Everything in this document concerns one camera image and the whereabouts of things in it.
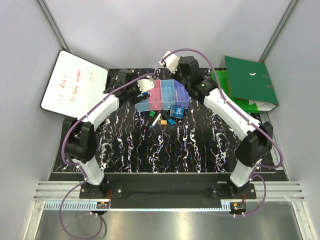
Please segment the light blue bin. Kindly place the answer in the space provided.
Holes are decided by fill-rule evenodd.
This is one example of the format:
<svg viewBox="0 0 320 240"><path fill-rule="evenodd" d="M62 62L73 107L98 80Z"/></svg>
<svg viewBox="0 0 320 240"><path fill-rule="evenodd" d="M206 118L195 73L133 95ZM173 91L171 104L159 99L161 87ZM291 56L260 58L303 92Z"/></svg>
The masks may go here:
<svg viewBox="0 0 320 240"><path fill-rule="evenodd" d="M147 97L146 99L136 103L134 106L135 106L135 110L137 112L148 112L148 111L150 111L149 98Z"/></svg>

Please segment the pink bin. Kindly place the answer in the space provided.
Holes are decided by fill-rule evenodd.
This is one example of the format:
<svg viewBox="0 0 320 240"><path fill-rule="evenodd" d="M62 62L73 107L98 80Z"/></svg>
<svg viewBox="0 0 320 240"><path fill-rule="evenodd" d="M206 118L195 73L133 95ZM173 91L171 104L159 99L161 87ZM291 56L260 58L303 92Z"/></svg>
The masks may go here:
<svg viewBox="0 0 320 240"><path fill-rule="evenodd" d="M149 109L151 111L159 111L163 109L162 94L161 94L161 80L156 79L154 82L155 82L155 87L149 91L150 96L148 98L148 104L149 104Z"/></svg>

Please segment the purple bin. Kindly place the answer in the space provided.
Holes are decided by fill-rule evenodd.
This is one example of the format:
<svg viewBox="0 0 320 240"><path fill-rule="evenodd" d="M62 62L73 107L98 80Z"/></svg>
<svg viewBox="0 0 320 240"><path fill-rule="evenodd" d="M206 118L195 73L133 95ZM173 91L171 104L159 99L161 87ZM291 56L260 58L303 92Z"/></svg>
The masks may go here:
<svg viewBox="0 0 320 240"><path fill-rule="evenodd" d="M185 87L179 83L177 80L173 81L174 84L174 94L175 94L175 104L177 106L183 107L185 110L189 108L190 99L189 94Z"/></svg>

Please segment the light blue capped marker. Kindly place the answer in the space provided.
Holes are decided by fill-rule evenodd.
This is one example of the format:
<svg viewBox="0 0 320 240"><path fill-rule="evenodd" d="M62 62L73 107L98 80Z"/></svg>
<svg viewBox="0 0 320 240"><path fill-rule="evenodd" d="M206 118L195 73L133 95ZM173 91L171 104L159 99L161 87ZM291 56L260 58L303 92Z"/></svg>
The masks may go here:
<svg viewBox="0 0 320 240"><path fill-rule="evenodd" d="M156 118L154 119L153 123L152 123L152 127L154 127L157 122L159 121L160 117L162 116L161 112L156 116Z"/></svg>

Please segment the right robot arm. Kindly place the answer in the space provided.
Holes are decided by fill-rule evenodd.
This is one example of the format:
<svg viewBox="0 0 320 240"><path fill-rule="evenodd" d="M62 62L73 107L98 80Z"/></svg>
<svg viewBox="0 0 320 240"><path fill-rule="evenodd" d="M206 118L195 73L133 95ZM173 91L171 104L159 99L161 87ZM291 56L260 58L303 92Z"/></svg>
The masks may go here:
<svg viewBox="0 0 320 240"><path fill-rule="evenodd" d="M216 76L204 78L193 56L179 57L175 73L175 79L189 95L218 114L241 141L235 151L235 168L219 191L223 196L239 198L244 194L257 166L272 148L272 125L269 122L261 123L246 114L225 94Z"/></svg>

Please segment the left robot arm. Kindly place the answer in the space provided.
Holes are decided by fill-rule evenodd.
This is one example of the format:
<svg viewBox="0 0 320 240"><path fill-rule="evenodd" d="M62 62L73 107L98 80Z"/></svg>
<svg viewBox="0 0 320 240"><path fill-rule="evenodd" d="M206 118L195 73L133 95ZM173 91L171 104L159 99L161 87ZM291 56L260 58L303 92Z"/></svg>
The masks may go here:
<svg viewBox="0 0 320 240"><path fill-rule="evenodd" d="M121 69L115 80L107 78L102 97L82 117L66 117L62 123L60 150L62 161L75 166L83 175L81 198L98 199L110 194L108 178L96 160L96 130L124 103L134 105L145 99L156 86L151 73L138 76Z"/></svg>

